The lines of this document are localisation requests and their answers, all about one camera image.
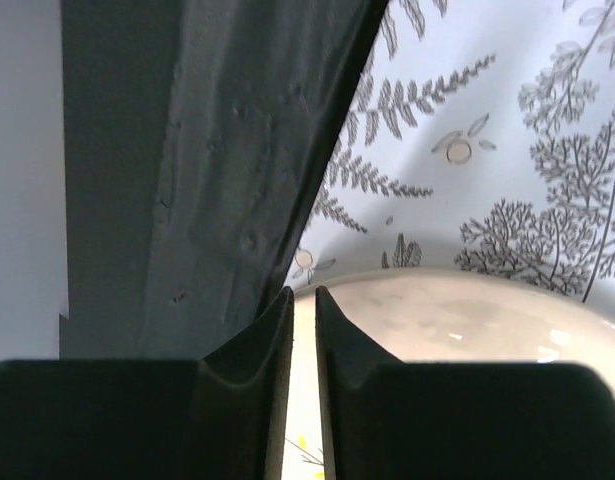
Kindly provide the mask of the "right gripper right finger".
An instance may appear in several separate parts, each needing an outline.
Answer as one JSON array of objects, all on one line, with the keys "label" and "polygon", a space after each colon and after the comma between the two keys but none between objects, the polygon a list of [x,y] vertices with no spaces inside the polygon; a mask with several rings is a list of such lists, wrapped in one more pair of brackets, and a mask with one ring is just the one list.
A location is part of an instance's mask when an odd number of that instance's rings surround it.
[{"label": "right gripper right finger", "polygon": [[615,479],[615,397],[575,363],[406,363],[315,294],[329,479]]}]

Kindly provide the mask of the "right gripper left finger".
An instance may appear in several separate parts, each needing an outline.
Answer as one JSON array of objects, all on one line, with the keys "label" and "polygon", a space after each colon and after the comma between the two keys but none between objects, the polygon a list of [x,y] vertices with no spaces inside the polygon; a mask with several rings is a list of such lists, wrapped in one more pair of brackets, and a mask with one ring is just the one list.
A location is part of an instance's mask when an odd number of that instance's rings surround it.
[{"label": "right gripper left finger", "polygon": [[0,362],[0,479],[277,479],[294,295],[201,360]]}]

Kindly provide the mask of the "pink and green branch plate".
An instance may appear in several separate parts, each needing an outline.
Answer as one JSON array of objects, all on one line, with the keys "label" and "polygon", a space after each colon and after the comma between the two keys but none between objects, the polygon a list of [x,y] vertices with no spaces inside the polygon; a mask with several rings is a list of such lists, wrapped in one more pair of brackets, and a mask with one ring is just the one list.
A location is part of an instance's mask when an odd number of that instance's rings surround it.
[{"label": "pink and green branch plate", "polygon": [[[492,276],[384,269],[324,282],[342,312],[404,361],[576,362],[615,397],[615,321],[571,298]],[[315,286],[295,296],[282,476],[322,479]]]}]

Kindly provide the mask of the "floral table mat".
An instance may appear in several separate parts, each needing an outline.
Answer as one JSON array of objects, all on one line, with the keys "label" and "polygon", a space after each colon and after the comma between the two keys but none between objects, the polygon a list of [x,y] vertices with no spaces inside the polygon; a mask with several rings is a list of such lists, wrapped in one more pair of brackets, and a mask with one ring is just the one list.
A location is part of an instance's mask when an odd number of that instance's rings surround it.
[{"label": "floral table mat", "polygon": [[615,302],[615,1],[392,1],[287,282],[458,268]]}]

